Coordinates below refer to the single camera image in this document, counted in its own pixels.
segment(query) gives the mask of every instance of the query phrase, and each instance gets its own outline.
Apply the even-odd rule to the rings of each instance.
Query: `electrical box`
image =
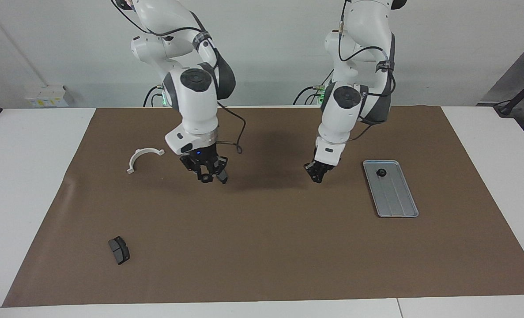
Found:
[[[61,85],[27,89],[24,98],[32,107],[70,107],[74,99]]]

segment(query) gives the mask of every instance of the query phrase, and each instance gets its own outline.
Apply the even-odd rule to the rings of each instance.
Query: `power cord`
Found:
[[[310,89],[315,89],[314,86],[308,86],[308,87],[305,87],[298,95],[297,97],[295,97],[295,100],[294,100],[294,103],[292,105],[295,105],[297,103],[297,101],[299,100],[299,97],[301,97],[301,95],[303,95],[303,93],[305,93],[306,91],[310,90]]]
[[[151,99],[151,104],[152,104],[152,107],[154,107],[154,97],[157,97],[157,96],[160,96],[161,98],[163,98],[163,95],[162,94],[154,94],[152,95],[152,99]]]
[[[242,137],[242,134],[244,133],[244,129],[246,128],[246,119],[244,119],[243,117],[240,117],[240,115],[238,115],[235,112],[231,111],[230,109],[228,109],[223,104],[221,104],[219,102],[217,102],[217,104],[223,110],[227,111],[228,113],[230,113],[231,115],[233,115],[234,117],[237,117],[238,119],[240,119],[242,121],[242,129],[240,129],[240,133],[238,135],[238,138],[236,139],[236,143],[233,143],[232,141],[217,141],[217,143],[221,144],[221,145],[233,145],[233,146],[236,146],[236,152],[237,153],[242,153],[242,147],[240,146],[240,138]]]
[[[307,105],[307,102],[309,101],[309,98],[311,98],[311,97],[312,97],[312,98],[313,98],[313,100],[314,100],[314,99],[315,99],[315,97],[317,97],[317,96],[319,96],[319,95],[318,95],[318,94],[313,94],[313,95],[309,95],[309,96],[307,97],[307,99],[305,100],[305,103],[304,103],[304,105]]]
[[[150,94],[152,94],[152,92],[155,90],[155,89],[160,89],[161,86],[157,86],[157,85],[154,85],[149,91],[148,93],[146,94],[146,97],[144,97],[144,103],[142,104],[142,107],[146,107],[146,103],[148,102],[148,98],[150,97]]]
[[[354,138],[352,138],[352,139],[348,139],[346,142],[348,143],[349,141],[358,140],[360,137],[362,137],[362,136],[363,136],[363,135],[368,131],[368,129],[371,128],[371,126],[373,126],[373,125],[368,125],[368,126],[366,127],[366,129],[364,129],[364,131],[361,132],[357,137],[354,137]]]

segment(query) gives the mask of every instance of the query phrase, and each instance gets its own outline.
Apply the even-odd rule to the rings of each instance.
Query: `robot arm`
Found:
[[[226,183],[228,159],[217,153],[217,99],[230,96],[235,78],[199,18],[177,0],[126,1],[149,31],[131,43],[133,54],[155,68],[168,104],[181,113],[181,124],[165,136],[170,149],[203,183]],[[184,68],[173,60],[197,51],[203,63]]]
[[[346,1],[346,22],[343,13],[340,30],[332,31],[325,40],[325,48],[334,60],[334,72],[321,105],[323,116],[315,157],[305,165],[316,183],[338,165],[358,121],[368,125],[387,121],[395,58],[395,36],[389,29],[388,17],[391,8],[400,8],[405,1]],[[357,84],[354,61],[376,63],[373,87]]]

